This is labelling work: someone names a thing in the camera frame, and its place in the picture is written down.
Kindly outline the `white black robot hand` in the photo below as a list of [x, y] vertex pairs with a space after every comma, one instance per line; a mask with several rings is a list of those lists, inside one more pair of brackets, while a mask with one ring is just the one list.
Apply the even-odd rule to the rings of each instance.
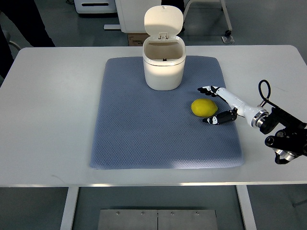
[[204, 118], [202, 121], [212, 125], [221, 125], [223, 123], [235, 121], [237, 116], [244, 117], [247, 124], [251, 127], [256, 127], [260, 121], [269, 113], [263, 107], [252, 107], [242, 99], [238, 98], [226, 88], [217, 86], [204, 86], [198, 88], [200, 93], [210, 95], [212, 97], [220, 97], [225, 101], [231, 110], [221, 112], [209, 118]]

